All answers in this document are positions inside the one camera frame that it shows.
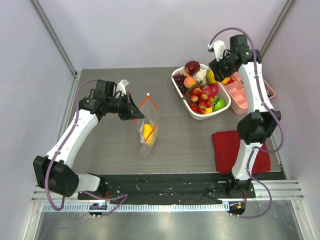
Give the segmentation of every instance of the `robotic arm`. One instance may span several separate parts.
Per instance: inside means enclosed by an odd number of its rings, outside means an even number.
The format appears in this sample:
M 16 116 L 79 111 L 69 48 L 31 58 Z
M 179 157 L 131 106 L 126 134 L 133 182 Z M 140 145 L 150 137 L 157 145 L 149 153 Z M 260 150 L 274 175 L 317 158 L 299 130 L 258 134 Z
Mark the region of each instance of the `robotic arm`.
M 254 151 L 249 162 L 249 171 L 255 163 L 258 148 L 269 138 L 275 130 L 277 123 L 269 113 L 273 111 L 278 120 L 281 119 L 280 111 L 274 111 L 267 96 L 266 87 L 262 77 L 262 65 L 260 53 L 256 49 L 249 49 L 245 35 L 235 35 L 230 38 L 230 50 L 223 41 L 216 41 L 208 45 L 208 51 L 215 53 L 215 59 L 209 63 L 215 80 L 222 82 L 238 71 L 244 85 L 248 102 L 248 114 L 237 125 L 237 133 L 241 139 L 240 149 L 228 178 L 227 188 L 229 192 L 247 191 L 251 184 L 251 178 L 247 171 L 250 153 Z M 254 55 L 256 54 L 258 79 L 254 68 Z
M 45 177 L 54 155 L 58 152 L 49 174 L 48 189 L 51 192 L 70 197 L 75 192 L 90 191 L 98 196 L 106 192 L 104 179 L 87 173 L 76 174 L 71 170 L 75 157 L 91 130 L 107 113 L 118 113 L 121 120 L 143 119 L 129 92 L 128 82 L 122 80 L 116 84 L 111 81 L 97 80 L 92 97 L 84 97 L 79 102 L 79 115 L 76 115 L 57 144 L 45 157 L 37 156 L 33 168 L 38 186 L 45 188 Z

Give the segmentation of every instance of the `red cloth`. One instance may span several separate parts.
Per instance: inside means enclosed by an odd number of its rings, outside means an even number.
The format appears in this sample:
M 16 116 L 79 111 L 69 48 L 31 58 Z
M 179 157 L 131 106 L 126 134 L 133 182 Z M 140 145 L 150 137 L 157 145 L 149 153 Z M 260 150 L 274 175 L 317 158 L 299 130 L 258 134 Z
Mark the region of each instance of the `red cloth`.
M 238 151 L 240 148 L 240 138 L 237 131 L 219 131 L 212 134 L 212 142 L 214 148 L 214 158 L 216 170 L 222 175 L 227 175 L 231 172 L 235 165 Z M 259 151 L 253 168 L 253 174 L 260 174 L 271 171 L 271 162 L 269 153 Z

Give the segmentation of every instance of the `fruit basket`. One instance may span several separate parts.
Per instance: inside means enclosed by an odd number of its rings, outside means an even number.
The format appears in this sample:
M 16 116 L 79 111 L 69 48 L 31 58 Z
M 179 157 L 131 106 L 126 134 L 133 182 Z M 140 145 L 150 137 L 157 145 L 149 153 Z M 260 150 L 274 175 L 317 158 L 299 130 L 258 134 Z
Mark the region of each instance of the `fruit basket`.
M 204 69 L 204 70 L 209 69 L 204 64 L 200 64 L 200 68 Z M 171 80 L 172 80 L 173 85 L 174 85 L 176 91 L 178 92 L 180 98 L 183 98 L 184 96 L 180 92 L 179 87 L 177 86 L 173 76 L 176 75 L 176 74 L 184 74 L 185 72 L 186 72 L 185 68 L 184 67 L 180 67 L 180 68 L 176 69 L 175 71 L 173 71 L 173 73 L 171 75 Z M 227 93 L 226 89 L 223 87 L 223 85 L 220 82 L 218 82 L 217 84 L 218 84 L 218 93 L 217 93 L 216 96 L 219 97 L 219 98 L 224 99 L 225 107 L 221 108 L 220 110 L 213 111 L 212 113 L 199 114 L 199 113 L 196 113 L 196 112 L 192 111 L 190 106 L 189 106 L 189 104 L 187 103 L 187 101 L 182 99 L 183 105 L 188 110 L 188 112 L 190 113 L 191 117 L 193 117 L 196 120 L 205 120 L 205 119 L 212 118 L 213 116 L 216 116 L 216 115 L 222 113 L 223 111 L 225 111 L 226 109 L 228 109 L 230 107 L 231 98 L 230 98 L 229 94 Z

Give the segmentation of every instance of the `green apple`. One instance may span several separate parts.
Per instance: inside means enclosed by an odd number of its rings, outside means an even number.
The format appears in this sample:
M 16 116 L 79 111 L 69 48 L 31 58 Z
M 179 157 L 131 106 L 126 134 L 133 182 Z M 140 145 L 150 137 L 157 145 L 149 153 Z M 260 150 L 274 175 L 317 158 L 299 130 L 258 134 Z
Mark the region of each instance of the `green apple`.
M 212 111 L 218 111 L 226 106 L 226 102 L 222 97 L 215 97 L 212 102 Z

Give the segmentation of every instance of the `metal floor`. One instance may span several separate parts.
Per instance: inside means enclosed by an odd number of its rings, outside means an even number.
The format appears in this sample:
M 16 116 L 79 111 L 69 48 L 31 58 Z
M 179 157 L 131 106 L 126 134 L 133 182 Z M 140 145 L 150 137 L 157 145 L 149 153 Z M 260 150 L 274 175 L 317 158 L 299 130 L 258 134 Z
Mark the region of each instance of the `metal floor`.
M 257 215 L 268 201 L 250 201 L 246 215 Z M 42 213 L 36 240 L 303 240 L 291 201 L 274 201 L 258 219 L 240 219 L 226 211 L 114 213 L 88 218 L 88 213 Z

